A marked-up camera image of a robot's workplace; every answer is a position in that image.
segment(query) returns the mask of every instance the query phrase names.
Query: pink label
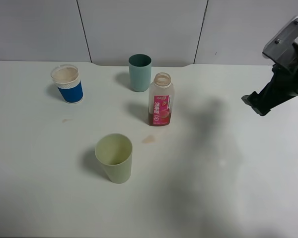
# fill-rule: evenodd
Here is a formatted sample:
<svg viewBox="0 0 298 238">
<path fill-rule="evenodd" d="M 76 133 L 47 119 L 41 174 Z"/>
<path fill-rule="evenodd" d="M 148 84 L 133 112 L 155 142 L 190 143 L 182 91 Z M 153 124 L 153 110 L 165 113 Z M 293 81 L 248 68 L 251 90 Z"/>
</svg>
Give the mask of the pink label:
<svg viewBox="0 0 298 238">
<path fill-rule="evenodd" d="M 170 122 L 171 96 L 155 96 L 153 99 L 153 124 L 165 125 Z"/>
</svg>

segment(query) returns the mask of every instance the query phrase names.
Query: juice bottle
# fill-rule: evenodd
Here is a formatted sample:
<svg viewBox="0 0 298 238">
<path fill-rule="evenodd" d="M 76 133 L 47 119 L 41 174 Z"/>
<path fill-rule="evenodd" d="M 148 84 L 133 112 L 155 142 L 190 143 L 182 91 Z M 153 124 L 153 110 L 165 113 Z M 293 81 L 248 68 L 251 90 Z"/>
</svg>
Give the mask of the juice bottle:
<svg viewBox="0 0 298 238">
<path fill-rule="evenodd" d="M 149 125 L 169 125 L 174 99 L 174 86 L 167 73 L 158 73 L 149 88 Z"/>
</svg>

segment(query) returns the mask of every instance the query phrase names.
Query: teal cup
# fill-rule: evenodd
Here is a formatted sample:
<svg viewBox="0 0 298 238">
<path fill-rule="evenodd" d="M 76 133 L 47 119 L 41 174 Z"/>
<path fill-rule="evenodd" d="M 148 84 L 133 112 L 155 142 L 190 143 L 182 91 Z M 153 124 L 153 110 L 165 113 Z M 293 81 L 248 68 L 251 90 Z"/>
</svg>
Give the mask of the teal cup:
<svg viewBox="0 0 298 238">
<path fill-rule="evenodd" d="M 129 58 L 129 75 L 131 88 L 136 92 L 144 92 L 150 86 L 151 58 L 138 54 Z"/>
</svg>

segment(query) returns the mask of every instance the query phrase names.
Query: paper cup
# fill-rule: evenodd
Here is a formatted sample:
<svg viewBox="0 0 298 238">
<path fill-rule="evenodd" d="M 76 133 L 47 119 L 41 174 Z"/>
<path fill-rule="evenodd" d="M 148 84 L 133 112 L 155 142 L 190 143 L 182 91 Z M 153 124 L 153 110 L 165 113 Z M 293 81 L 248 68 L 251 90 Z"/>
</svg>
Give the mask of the paper cup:
<svg viewBox="0 0 298 238">
<path fill-rule="evenodd" d="M 74 65 L 63 64 L 51 72 L 51 77 L 67 103 L 79 103 L 83 99 L 83 90 Z"/>
<path fill-rule="evenodd" d="M 124 183 L 131 175 L 133 145 L 122 134 L 110 134 L 95 146 L 96 158 L 113 183 Z"/>
</svg>

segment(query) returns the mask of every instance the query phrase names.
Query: stain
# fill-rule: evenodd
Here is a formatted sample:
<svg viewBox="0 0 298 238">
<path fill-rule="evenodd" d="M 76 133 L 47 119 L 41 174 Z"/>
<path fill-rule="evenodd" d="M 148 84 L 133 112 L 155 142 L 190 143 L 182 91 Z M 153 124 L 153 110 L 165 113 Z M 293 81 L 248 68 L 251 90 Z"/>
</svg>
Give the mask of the stain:
<svg viewBox="0 0 298 238">
<path fill-rule="evenodd" d="M 62 120 L 62 123 L 65 123 L 65 122 L 67 122 L 68 120 L 72 120 L 72 119 L 63 119 L 63 120 Z"/>
<path fill-rule="evenodd" d="M 149 143 L 154 143 L 155 142 L 155 137 L 153 135 L 147 136 L 145 139 L 143 139 L 142 143 L 143 144 L 149 144 Z"/>
</svg>

